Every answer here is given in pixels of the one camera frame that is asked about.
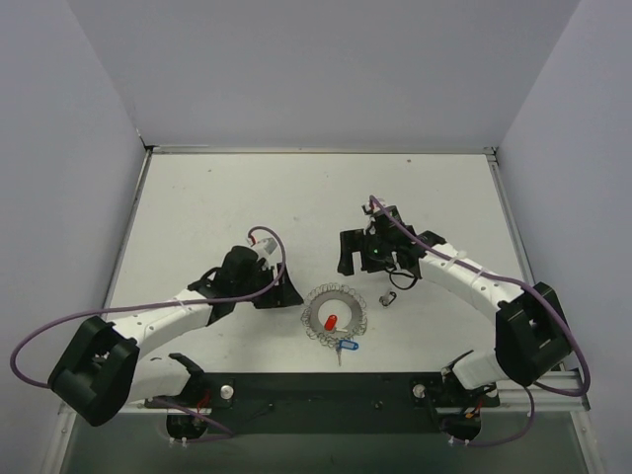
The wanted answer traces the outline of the small silver key clip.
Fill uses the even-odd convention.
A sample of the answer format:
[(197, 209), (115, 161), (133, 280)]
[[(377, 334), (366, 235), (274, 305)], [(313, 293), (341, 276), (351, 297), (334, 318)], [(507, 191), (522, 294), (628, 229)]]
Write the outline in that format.
[(398, 293), (393, 289), (388, 289), (384, 294), (380, 295), (378, 301), (384, 308), (388, 308), (397, 299)]

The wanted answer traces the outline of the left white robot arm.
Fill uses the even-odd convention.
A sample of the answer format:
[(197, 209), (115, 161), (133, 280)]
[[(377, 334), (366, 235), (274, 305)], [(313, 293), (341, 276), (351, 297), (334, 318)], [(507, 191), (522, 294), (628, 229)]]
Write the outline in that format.
[(85, 320), (48, 378), (49, 388), (91, 426), (109, 421), (127, 403), (169, 395), (181, 406), (201, 397), (198, 368), (174, 355), (137, 365), (151, 352), (230, 314), (237, 303), (257, 309), (299, 306), (303, 298), (280, 264), (275, 241), (235, 246), (222, 264), (171, 299), (169, 306), (130, 313), (113, 322)]

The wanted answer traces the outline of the large metal keyring with loops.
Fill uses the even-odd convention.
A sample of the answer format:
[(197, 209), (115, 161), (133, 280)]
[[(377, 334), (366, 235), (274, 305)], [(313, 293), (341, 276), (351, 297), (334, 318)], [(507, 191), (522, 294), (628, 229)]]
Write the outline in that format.
[[(332, 332), (324, 329), (330, 314), (338, 316)], [(300, 320), (309, 339), (333, 349), (340, 340), (362, 336), (367, 328), (366, 303), (357, 290), (339, 283), (324, 283), (304, 300)]]

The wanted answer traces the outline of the blue key tag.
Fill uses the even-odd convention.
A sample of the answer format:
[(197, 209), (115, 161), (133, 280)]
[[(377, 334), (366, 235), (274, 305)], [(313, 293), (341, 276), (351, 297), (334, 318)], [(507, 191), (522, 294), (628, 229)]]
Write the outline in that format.
[(352, 340), (340, 340), (337, 345), (337, 352), (340, 353), (342, 351), (357, 351), (359, 348), (359, 344)]

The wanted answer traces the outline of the red key tag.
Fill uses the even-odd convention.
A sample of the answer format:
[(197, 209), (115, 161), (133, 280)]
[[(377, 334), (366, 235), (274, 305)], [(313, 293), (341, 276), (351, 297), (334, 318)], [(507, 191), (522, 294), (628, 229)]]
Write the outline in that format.
[(338, 323), (338, 316), (336, 314), (330, 314), (324, 323), (324, 329), (327, 332), (332, 332), (336, 329)]

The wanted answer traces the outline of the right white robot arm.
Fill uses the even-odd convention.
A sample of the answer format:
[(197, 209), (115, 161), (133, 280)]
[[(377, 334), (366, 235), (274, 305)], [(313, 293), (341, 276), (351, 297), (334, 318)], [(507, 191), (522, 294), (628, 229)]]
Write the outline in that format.
[(362, 271), (406, 273), (449, 291), (487, 317), (495, 328), (495, 346), (470, 351), (451, 362), (445, 374), (465, 390), (511, 380), (530, 386), (568, 356), (573, 346), (556, 292), (547, 284), (534, 286), (495, 275), (445, 238), (427, 230), (417, 233), (394, 205), (368, 203), (368, 223), (340, 234), (339, 274)]

